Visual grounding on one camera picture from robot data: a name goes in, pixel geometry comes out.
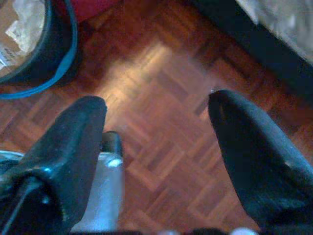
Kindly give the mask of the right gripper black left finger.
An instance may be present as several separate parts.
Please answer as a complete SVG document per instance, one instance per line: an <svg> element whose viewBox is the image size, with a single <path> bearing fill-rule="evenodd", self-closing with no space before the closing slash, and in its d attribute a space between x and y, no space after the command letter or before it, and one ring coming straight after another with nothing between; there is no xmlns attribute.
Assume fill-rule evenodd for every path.
<svg viewBox="0 0 313 235"><path fill-rule="evenodd" d="M100 97L78 99L0 176L1 234L63 235L82 219L106 111Z"/></svg>

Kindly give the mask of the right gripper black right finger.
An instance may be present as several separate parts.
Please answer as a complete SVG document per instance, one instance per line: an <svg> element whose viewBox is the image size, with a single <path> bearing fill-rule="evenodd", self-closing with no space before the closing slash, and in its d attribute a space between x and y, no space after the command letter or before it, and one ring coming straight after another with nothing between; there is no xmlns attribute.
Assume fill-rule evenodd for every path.
<svg viewBox="0 0 313 235"><path fill-rule="evenodd" d="M313 232L313 168L269 115L229 90L211 93L210 121L240 203L261 233Z"/></svg>

